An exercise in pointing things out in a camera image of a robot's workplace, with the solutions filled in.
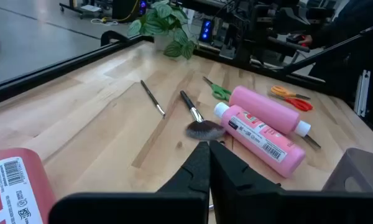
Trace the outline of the black fan brush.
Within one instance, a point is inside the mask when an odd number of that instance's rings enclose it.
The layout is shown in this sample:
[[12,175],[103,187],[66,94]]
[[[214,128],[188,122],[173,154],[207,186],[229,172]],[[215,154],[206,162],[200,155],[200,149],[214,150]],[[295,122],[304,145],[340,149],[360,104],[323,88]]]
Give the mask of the black fan brush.
[[183,90],[180,91],[180,95],[194,118],[194,121],[185,129],[185,134],[188,137],[200,141],[211,141],[224,135],[225,129],[217,123],[204,119]]

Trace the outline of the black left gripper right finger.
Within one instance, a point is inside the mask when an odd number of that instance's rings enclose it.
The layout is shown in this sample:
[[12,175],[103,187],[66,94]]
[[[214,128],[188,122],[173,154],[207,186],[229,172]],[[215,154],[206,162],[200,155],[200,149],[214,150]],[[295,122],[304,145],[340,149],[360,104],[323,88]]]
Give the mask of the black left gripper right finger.
[[284,190],[210,141],[217,224],[373,224],[373,193]]

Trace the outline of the pink paint bottle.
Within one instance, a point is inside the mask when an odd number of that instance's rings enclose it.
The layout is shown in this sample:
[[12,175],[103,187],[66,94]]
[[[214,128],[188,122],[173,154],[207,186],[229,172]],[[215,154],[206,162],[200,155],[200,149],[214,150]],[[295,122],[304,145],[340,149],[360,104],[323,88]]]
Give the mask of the pink paint bottle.
[[260,95],[244,86],[237,86],[229,97],[229,105],[237,105],[283,134],[305,137],[311,124],[301,120],[300,113]]
[[240,106],[220,102],[214,114],[234,139],[283,177],[290,177],[305,158],[302,148]]

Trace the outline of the red paint bottle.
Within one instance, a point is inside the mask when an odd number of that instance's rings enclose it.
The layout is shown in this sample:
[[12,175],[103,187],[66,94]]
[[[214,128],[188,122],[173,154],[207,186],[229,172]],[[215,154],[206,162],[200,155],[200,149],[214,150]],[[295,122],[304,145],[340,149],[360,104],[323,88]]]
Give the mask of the red paint bottle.
[[56,199],[39,155],[0,150],[0,224],[48,224]]

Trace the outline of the green potted plant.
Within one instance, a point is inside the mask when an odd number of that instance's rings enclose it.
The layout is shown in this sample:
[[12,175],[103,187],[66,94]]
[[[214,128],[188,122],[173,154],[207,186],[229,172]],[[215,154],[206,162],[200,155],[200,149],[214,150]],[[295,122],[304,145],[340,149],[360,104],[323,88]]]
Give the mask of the green potted plant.
[[187,15],[181,7],[172,6],[168,0],[157,1],[129,25],[127,35],[152,37],[156,50],[165,56],[189,60],[196,44],[184,30],[186,25]]

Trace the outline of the person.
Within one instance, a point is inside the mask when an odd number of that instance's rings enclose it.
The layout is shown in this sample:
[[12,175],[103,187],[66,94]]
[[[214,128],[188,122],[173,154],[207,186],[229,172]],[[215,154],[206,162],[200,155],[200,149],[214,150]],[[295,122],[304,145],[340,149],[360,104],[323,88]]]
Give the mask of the person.
[[[373,26],[373,0],[350,0],[332,23],[310,35],[310,47],[330,48],[371,26]],[[355,67],[359,61],[359,52],[352,50],[330,60],[317,60],[309,75],[325,80],[338,70]]]

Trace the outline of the green scissors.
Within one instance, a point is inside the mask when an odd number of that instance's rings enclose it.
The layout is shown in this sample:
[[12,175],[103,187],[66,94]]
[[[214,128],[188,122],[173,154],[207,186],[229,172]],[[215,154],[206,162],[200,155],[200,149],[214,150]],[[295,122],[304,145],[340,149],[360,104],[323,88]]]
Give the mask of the green scissors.
[[229,90],[213,83],[206,77],[203,77],[203,80],[211,87],[213,97],[218,100],[229,101],[229,98],[231,96],[231,92]]

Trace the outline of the silver aluminium extrusion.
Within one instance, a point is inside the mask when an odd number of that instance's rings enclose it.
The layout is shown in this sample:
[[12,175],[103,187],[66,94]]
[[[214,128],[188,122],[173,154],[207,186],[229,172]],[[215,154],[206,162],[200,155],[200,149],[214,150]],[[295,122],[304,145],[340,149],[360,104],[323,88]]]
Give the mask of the silver aluminium extrusion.
[[367,110],[367,97],[369,93],[369,83],[371,78],[370,70],[363,70],[362,74],[359,76],[356,97],[354,102],[354,112],[360,116],[365,117]]

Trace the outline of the thin black paintbrush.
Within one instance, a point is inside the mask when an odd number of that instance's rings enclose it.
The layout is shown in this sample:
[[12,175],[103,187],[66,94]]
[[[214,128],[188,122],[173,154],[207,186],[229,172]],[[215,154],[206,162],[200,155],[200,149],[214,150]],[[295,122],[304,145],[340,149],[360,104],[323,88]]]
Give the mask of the thin black paintbrush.
[[165,111],[159,105],[159,102],[156,100],[156,98],[154,97],[154,95],[152,94],[152,92],[149,90],[149,88],[147,87],[147,85],[145,84],[145,82],[143,80],[141,80],[140,84],[144,88],[145,92],[148,94],[149,98],[152,100],[152,102],[155,105],[155,107],[158,109],[158,111],[162,115],[162,118],[165,119]]

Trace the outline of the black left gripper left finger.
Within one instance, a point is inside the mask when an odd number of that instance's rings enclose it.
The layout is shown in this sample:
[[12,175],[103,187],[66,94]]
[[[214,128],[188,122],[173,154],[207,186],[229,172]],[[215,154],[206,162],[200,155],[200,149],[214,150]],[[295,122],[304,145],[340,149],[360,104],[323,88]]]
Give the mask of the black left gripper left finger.
[[199,142],[156,192],[84,192],[59,200],[49,224],[207,224],[210,147]]

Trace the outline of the grey translucent plastic bin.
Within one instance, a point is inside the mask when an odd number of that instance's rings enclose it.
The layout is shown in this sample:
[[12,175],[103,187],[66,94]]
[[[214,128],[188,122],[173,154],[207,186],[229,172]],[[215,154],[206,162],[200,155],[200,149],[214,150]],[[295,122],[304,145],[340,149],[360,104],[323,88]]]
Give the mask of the grey translucent plastic bin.
[[373,192],[373,153],[348,148],[322,191]]

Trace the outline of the black aluminium table frame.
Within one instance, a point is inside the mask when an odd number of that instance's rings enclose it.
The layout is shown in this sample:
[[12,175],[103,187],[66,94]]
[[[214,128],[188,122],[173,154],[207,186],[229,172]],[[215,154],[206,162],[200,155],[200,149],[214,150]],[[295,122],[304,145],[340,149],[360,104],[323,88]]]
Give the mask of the black aluminium table frame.
[[[280,68],[264,68],[255,67],[247,63],[238,62],[237,60],[230,60],[224,57],[220,57],[208,50],[203,48],[195,49],[193,54],[199,57],[207,58],[215,62],[220,62],[226,65],[230,65],[236,68],[247,70],[250,72],[258,73],[266,77],[274,78],[289,84],[314,90],[320,93],[331,96],[341,96],[341,91],[334,87],[330,87],[323,82],[316,80],[309,80],[308,77],[297,75],[294,71],[299,70],[305,66],[315,63],[318,59],[329,58],[340,54],[345,50],[350,49],[353,45],[362,43],[365,39],[373,37],[373,26],[361,31],[358,35],[351,37],[337,45],[334,45],[314,56],[308,57],[297,63],[291,63]],[[141,41],[153,42],[152,37],[138,36],[134,39],[127,40],[126,42],[115,42],[108,45],[104,45],[97,50],[82,54],[77,57],[64,60],[59,63],[55,63],[44,67],[40,70],[20,75],[10,80],[6,80],[0,83],[0,102],[5,101],[13,96],[19,95],[25,91],[35,88],[44,83],[50,82],[58,77],[66,75],[74,70],[79,69],[87,64],[93,63],[103,57],[114,54],[120,50],[131,47],[138,44]]]

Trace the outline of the orange scissors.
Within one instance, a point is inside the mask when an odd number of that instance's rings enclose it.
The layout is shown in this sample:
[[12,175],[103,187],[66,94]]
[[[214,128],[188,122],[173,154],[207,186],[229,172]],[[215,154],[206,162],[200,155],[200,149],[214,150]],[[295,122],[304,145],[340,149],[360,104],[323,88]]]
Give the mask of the orange scissors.
[[282,86],[272,86],[271,92],[282,97],[289,97],[289,98],[299,98],[303,100],[310,100],[309,96],[301,95],[298,93],[294,93],[292,91],[289,91],[288,89],[282,87]]

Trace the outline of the black wheeled cart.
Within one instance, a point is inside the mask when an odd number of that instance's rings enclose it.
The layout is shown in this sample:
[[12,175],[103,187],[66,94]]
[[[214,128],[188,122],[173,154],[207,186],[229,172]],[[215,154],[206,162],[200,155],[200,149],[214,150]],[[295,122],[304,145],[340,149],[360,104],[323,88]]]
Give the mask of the black wheeled cart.
[[60,11],[65,12],[66,9],[69,11],[73,11],[78,14],[80,19],[84,18],[92,18],[92,19],[100,19],[102,18],[103,12],[102,9],[99,8],[97,11],[91,11],[89,9],[83,9],[82,7],[93,3],[95,4],[94,0],[65,0],[66,3],[59,3]]

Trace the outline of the red scissors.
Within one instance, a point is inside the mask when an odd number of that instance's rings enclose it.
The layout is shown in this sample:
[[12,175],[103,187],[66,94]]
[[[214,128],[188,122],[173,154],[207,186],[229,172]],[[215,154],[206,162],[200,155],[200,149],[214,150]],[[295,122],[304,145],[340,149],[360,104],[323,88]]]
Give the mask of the red scissors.
[[273,93],[269,93],[269,96],[278,98],[280,100],[283,100],[287,103],[290,103],[295,108],[301,110],[301,111],[310,111],[313,109],[313,106],[310,103],[305,102],[304,100],[296,99],[296,98],[287,98],[284,96],[279,96]]

